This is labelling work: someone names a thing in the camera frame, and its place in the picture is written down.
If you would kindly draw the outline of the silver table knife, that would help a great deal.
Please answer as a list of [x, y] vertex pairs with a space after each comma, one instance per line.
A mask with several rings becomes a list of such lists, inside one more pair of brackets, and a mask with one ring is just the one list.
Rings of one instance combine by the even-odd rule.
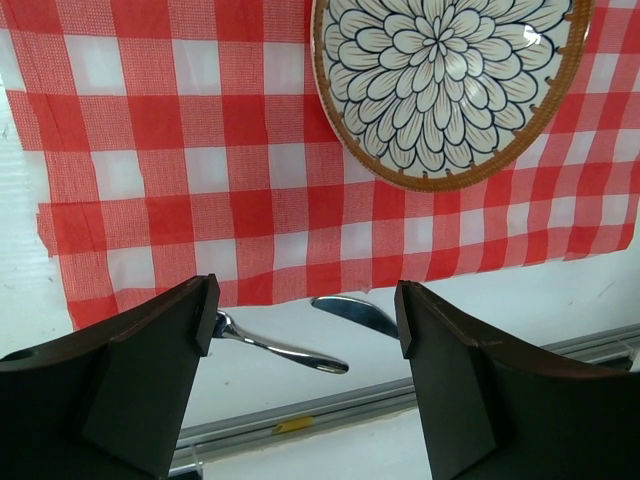
[[399, 339], [396, 322], [376, 305], [361, 299], [327, 295], [310, 300], [313, 308], [338, 316], [390, 338]]

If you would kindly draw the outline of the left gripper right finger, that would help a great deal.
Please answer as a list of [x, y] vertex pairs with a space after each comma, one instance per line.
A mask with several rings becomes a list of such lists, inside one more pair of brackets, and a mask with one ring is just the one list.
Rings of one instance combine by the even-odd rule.
[[423, 285], [395, 291], [435, 479], [635, 479], [639, 376], [546, 351]]

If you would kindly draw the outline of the red white checkered cloth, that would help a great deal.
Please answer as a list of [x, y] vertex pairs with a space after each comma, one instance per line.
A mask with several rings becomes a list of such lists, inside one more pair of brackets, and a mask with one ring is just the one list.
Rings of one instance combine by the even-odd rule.
[[460, 192], [406, 192], [338, 142], [308, 1], [5, 1], [1, 78], [81, 329], [195, 275], [226, 306], [629, 246], [639, 5], [599, 1], [557, 116]]

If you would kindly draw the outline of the floral ceramic plate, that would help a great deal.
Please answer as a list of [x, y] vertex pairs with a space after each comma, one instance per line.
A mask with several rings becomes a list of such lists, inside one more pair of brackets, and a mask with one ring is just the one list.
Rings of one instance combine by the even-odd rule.
[[413, 191], [461, 189], [516, 160], [578, 70], [590, 1], [317, 1], [311, 52], [336, 136]]

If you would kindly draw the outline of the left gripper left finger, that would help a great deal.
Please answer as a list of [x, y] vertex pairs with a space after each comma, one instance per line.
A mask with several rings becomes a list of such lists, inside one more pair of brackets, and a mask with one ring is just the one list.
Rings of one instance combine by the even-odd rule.
[[196, 276], [1, 360], [5, 479], [164, 479], [220, 289]]

